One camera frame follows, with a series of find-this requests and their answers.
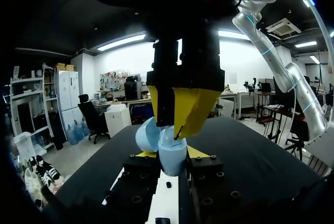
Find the white wall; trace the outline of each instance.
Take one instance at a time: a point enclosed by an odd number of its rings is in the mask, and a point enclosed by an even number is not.
[[[89,99],[94,96],[95,89],[94,56],[82,55],[82,93],[88,94]]]
[[[71,59],[71,65],[74,65],[74,70],[79,72],[79,93],[82,93],[82,54]]]
[[[95,90],[100,89],[100,74],[117,69],[139,73],[146,81],[146,73],[151,71],[154,61],[152,43],[139,43],[94,57]],[[272,78],[272,71],[259,51],[248,42],[220,40],[220,67],[225,70],[225,84],[230,83],[231,73],[237,73],[237,83],[243,88],[245,81],[253,83],[253,78]]]
[[[306,73],[306,65],[301,62],[301,61],[297,61],[295,58],[292,60],[293,63],[296,63],[297,66],[299,67],[299,69],[301,70],[303,76],[307,76],[307,73]]]
[[[311,81],[315,80],[315,76],[320,79],[320,70],[319,65],[306,65],[306,73]],[[323,79],[323,83],[325,84],[326,91],[329,90],[329,84],[334,84],[333,75],[328,73],[328,65],[321,65],[321,76]]]
[[[100,74],[117,69],[128,70],[130,74],[140,74],[146,81],[146,73],[153,70],[153,43],[138,43],[108,51],[94,57],[95,91],[100,90]]]
[[[245,81],[253,83],[253,78],[273,77],[267,62],[260,52],[248,42],[220,40],[220,68],[225,71],[225,84],[230,84],[232,73],[237,75],[239,89],[244,89]]]
[[[287,66],[290,62],[292,62],[291,53],[289,49],[280,45],[276,47],[276,50],[282,59],[284,67]]]

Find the air vent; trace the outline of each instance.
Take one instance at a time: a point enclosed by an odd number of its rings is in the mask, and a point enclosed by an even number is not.
[[[298,27],[291,23],[287,18],[281,19],[276,23],[266,27],[268,32],[273,32],[279,36],[284,36],[293,32],[301,33]]]

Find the light blue cup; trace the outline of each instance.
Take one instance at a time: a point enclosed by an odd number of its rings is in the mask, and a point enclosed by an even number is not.
[[[160,128],[157,127],[154,117],[146,120],[136,132],[137,146],[143,152],[158,151]]]
[[[169,126],[162,130],[158,146],[163,172],[168,176],[180,175],[187,157],[186,139],[174,140],[174,126]]]

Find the white box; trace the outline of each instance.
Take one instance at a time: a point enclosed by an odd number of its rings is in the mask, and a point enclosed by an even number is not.
[[[113,137],[126,126],[131,125],[129,108],[119,108],[116,105],[112,105],[104,113],[104,116],[110,137]]]
[[[23,162],[24,159],[29,160],[30,157],[36,156],[35,149],[31,142],[31,134],[23,132],[14,137],[14,143],[19,151],[19,160]]]

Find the white refrigerator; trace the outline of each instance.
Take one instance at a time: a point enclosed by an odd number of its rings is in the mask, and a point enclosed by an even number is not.
[[[79,100],[79,74],[78,72],[58,71],[56,76],[56,91],[58,96],[61,117],[64,129],[68,125],[73,127],[74,120],[81,124],[83,115],[78,108]]]

